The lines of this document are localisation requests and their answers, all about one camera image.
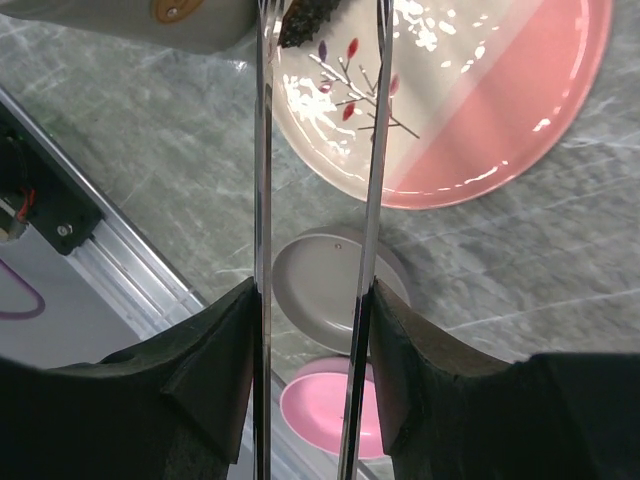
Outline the pink round lid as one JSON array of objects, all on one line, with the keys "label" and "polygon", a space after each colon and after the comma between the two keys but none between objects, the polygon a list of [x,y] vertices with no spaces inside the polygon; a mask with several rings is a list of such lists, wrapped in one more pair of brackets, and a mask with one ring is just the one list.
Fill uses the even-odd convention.
[{"label": "pink round lid", "polygon": [[[300,370],[280,396],[280,410],[287,425],[304,441],[320,450],[340,453],[349,359],[327,357]],[[384,456],[376,402],[374,371],[366,366],[359,458]]]}]

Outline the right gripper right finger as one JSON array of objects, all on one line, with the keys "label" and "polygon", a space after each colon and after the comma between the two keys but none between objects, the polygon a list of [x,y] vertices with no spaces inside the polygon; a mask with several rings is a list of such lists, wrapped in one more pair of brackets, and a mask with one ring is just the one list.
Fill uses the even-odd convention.
[{"label": "right gripper right finger", "polygon": [[639,357],[508,363],[374,285],[370,353],[383,448],[399,479],[635,479]]}]

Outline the metal tongs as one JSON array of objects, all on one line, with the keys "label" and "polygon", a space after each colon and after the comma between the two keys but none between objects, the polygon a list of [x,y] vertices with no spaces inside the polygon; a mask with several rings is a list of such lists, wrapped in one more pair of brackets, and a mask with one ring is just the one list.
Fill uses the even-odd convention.
[{"label": "metal tongs", "polygon": [[[339,465],[340,479],[358,473],[364,382],[374,300],[375,263],[382,202],[389,93],[393,55],[393,4],[379,1],[377,37],[380,56],[376,113],[366,197],[366,225],[361,249],[354,324]],[[273,60],[280,39],[285,5],[281,1],[257,4],[256,102],[254,129],[254,282],[260,317],[253,325],[253,452],[254,476],[271,476],[271,289],[272,289],[272,120]]]}]

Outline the pink and cream plate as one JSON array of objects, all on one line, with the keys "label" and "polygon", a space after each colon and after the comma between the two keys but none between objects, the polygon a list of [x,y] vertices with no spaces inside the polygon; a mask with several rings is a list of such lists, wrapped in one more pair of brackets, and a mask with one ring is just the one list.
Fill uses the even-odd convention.
[{"label": "pink and cream plate", "polygon": [[[610,1],[398,1],[382,203],[424,210],[484,195],[562,136],[598,73]],[[274,115],[299,157],[367,195],[380,58],[375,3],[344,1],[274,59]]]}]

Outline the aluminium rail frame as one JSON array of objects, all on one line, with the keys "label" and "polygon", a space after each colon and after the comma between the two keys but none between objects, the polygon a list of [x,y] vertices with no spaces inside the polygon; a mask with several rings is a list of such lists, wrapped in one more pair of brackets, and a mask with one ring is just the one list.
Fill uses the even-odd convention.
[{"label": "aluminium rail frame", "polygon": [[101,211],[89,238],[67,259],[124,322],[145,340],[202,311],[202,296],[6,89],[1,106]]}]

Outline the dark sea cucumber toy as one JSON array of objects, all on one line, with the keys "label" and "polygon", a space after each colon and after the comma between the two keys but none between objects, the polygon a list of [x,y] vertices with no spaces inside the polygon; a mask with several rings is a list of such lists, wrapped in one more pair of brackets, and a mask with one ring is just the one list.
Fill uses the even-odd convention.
[{"label": "dark sea cucumber toy", "polygon": [[300,47],[331,19],[341,0],[293,0],[283,17],[278,45]]}]

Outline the pink cylindrical container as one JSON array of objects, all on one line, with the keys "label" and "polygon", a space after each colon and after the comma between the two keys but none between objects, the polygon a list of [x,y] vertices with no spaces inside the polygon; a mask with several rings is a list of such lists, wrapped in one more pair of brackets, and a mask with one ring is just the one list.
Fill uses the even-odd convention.
[{"label": "pink cylindrical container", "polygon": [[188,18],[202,4],[203,0],[152,0],[150,11],[158,23],[173,24]]}]

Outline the grey round lid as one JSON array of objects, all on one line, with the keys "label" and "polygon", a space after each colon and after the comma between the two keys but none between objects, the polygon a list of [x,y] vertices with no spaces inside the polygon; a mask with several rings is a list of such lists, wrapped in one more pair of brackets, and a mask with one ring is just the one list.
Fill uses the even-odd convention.
[{"label": "grey round lid", "polygon": [[364,235],[344,226],[307,230],[275,256],[272,289],[284,315],[330,351],[351,349]]}]

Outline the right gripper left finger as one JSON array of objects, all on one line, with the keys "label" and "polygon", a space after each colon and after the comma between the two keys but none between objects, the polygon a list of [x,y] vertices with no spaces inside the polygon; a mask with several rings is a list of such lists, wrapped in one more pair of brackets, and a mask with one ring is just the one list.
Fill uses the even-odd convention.
[{"label": "right gripper left finger", "polygon": [[254,282],[97,363],[1,363],[5,479],[223,479],[252,383]]}]

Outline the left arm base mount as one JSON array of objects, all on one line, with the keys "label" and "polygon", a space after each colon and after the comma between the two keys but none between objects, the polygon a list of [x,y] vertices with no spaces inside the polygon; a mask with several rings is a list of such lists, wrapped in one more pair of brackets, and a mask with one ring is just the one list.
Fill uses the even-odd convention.
[{"label": "left arm base mount", "polygon": [[60,254],[68,255],[103,219],[91,197],[64,170],[44,141],[1,108],[1,199],[16,219],[33,226]]}]

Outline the grey cylindrical container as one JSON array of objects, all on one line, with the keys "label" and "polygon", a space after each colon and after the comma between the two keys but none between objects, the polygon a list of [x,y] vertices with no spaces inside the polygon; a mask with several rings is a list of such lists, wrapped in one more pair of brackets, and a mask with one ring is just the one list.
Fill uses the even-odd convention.
[{"label": "grey cylindrical container", "polygon": [[196,54],[225,51],[239,43],[256,24],[254,1],[205,0],[192,15],[173,24],[160,24],[152,17],[151,1],[3,1],[1,13],[19,20],[51,23]]}]

